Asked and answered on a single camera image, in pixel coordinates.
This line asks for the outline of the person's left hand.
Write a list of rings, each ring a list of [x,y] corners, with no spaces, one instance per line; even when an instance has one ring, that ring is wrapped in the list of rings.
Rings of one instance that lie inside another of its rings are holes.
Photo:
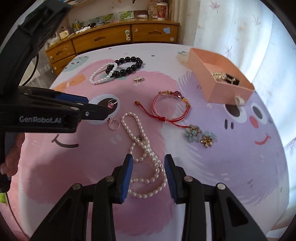
[[[14,176],[18,171],[19,160],[21,157],[21,149],[25,141],[25,134],[19,133],[16,135],[15,145],[10,149],[4,163],[1,164],[1,174],[6,174],[8,177]]]

